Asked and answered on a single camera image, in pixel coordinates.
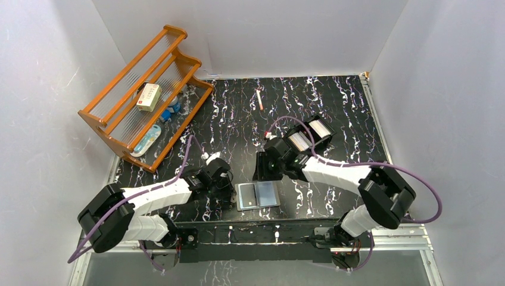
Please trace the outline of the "pink white pen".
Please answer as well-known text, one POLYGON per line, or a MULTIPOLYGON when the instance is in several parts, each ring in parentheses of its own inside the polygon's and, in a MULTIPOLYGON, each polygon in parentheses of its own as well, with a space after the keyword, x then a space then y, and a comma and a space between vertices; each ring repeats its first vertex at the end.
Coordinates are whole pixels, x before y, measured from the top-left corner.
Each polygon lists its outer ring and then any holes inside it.
POLYGON ((258 105, 259 105, 259 108, 261 111, 264 110, 264 107, 263 107, 263 102, 262 102, 262 99, 261 99, 261 92, 259 89, 256 89, 255 90, 255 94, 256 94, 256 97, 257 97, 257 100, 258 100, 258 105))

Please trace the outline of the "silver metal card holder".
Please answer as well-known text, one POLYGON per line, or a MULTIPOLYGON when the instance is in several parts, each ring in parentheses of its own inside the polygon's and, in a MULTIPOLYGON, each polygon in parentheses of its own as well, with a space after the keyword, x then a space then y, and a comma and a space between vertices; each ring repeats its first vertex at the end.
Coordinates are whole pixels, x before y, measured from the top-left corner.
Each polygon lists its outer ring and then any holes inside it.
POLYGON ((236 184, 235 191, 236 191, 236 207, 240 212, 280 206, 278 184, 276 181, 255 181, 255 182, 236 184), (238 202, 239 198, 238 189, 239 186, 243 184, 254 184, 255 193, 258 201, 257 207, 245 210, 241 209, 238 202))

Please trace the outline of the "black card tray box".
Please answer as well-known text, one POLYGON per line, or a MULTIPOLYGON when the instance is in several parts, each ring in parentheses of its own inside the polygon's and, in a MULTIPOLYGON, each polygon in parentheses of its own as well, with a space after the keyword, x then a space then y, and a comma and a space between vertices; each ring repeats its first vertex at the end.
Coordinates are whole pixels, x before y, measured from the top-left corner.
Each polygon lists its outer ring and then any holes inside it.
POLYGON ((295 146, 293 145, 293 143, 288 139, 288 137, 290 135, 292 135, 293 133, 297 133, 297 132, 302 132, 305 134, 305 136, 311 141, 311 148, 310 149, 307 149, 305 150, 306 152, 310 152, 312 148, 314 148, 314 151, 317 155, 323 155, 324 151, 327 149, 327 147, 329 146, 329 143, 331 142, 332 140, 332 137, 336 134, 335 132, 335 129, 321 116, 321 115, 313 115, 311 117, 309 117, 308 119, 306 119, 305 121, 303 121, 304 123, 304 126, 302 126, 302 124, 298 124, 296 126, 294 126, 293 128, 290 128, 287 132, 287 134, 283 137, 284 140, 287 141, 287 143, 294 147, 295 151, 298 151, 295 146), (331 131, 331 135, 329 136, 326 136, 324 138, 321 138, 317 135, 317 133, 309 126, 309 122, 312 121, 312 120, 321 120, 325 125, 326 127, 331 131))

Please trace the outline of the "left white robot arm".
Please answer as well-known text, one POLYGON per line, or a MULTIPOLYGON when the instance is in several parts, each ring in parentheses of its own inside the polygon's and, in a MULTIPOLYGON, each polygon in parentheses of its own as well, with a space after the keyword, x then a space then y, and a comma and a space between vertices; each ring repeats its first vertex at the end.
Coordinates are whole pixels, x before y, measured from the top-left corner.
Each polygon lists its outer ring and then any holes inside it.
POLYGON ((78 214, 77 221, 96 253, 123 241, 151 241, 164 248, 195 249, 198 230, 177 226, 160 210, 211 198, 229 198, 231 168, 214 156, 178 178, 138 188, 108 184, 78 214))

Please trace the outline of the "white card stack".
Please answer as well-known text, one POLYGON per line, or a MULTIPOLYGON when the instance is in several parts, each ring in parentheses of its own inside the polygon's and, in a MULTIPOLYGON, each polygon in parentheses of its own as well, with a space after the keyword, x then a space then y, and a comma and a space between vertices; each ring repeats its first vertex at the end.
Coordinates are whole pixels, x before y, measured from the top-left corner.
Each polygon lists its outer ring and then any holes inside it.
POLYGON ((312 120, 309 122, 309 126, 317 133, 321 138, 331 135, 331 131, 326 127, 326 125, 319 119, 312 120))

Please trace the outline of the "blue small bottle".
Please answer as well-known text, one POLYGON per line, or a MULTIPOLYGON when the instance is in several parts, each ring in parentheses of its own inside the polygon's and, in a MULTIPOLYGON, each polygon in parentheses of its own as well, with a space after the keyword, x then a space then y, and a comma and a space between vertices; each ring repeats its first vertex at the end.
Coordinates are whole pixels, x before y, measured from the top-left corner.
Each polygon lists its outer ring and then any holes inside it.
POLYGON ((180 111, 181 104, 179 102, 179 97, 175 96, 167 108, 162 112, 160 116, 160 120, 162 122, 168 121, 172 115, 178 113, 180 111))

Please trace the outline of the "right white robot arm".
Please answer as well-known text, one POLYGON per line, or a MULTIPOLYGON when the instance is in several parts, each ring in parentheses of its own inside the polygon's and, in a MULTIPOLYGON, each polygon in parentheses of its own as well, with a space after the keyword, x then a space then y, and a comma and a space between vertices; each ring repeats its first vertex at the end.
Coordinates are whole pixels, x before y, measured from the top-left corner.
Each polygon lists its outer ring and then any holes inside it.
POLYGON ((406 180, 389 164, 347 166, 297 151, 286 140, 275 137, 256 154, 255 181, 292 180, 321 183, 359 195, 362 205, 352 209, 331 228, 317 227, 303 238, 317 248, 352 246, 364 232, 376 227, 397 229, 416 198, 406 180))

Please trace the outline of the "black VIP card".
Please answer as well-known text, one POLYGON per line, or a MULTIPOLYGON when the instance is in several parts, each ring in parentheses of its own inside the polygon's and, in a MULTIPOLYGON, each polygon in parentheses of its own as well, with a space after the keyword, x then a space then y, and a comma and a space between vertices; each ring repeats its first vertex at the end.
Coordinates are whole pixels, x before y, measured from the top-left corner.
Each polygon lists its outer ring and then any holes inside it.
POLYGON ((254 184, 243 184, 238 189, 238 202, 242 210, 258 206, 254 184))

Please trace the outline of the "cream medicine box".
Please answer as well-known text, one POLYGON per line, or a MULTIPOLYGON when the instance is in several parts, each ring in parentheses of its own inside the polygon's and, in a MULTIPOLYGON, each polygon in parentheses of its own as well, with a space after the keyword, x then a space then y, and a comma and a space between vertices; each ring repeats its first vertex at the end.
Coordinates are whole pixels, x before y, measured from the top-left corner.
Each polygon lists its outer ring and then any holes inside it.
POLYGON ((141 90, 136 106, 140 111, 152 112, 161 95, 161 86, 154 83, 146 83, 141 90))

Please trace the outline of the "orange wooden shelf rack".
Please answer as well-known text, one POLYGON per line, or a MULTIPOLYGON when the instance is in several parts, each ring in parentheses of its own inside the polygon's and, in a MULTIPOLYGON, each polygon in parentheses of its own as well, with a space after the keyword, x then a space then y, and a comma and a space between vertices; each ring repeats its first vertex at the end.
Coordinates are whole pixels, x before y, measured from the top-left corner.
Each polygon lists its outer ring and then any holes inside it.
POLYGON ((187 33, 166 25, 79 116, 125 161, 153 172, 213 85, 196 78, 200 60, 179 49, 187 33))

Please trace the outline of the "light blue blister pack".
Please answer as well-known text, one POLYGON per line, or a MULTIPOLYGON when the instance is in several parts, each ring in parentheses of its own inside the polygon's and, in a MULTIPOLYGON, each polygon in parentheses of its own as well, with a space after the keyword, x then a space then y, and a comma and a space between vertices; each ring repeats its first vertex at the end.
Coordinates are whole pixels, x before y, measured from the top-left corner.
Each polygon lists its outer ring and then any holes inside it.
POLYGON ((161 135, 161 128, 159 127, 159 125, 154 124, 149 129, 149 131, 144 135, 141 141, 137 144, 137 146, 134 148, 133 152, 130 155, 133 157, 143 156, 160 135, 161 135))

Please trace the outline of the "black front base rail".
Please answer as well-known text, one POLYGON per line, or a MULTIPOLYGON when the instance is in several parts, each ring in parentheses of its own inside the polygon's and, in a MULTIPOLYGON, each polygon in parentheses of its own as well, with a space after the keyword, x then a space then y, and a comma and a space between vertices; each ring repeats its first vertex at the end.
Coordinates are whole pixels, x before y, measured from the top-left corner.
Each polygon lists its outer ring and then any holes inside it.
POLYGON ((306 240, 316 227, 331 228, 336 219, 280 219, 211 222, 177 222, 180 228, 195 228, 196 247, 183 246, 182 263, 218 260, 306 260, 330 263, 329 249, 306 240))

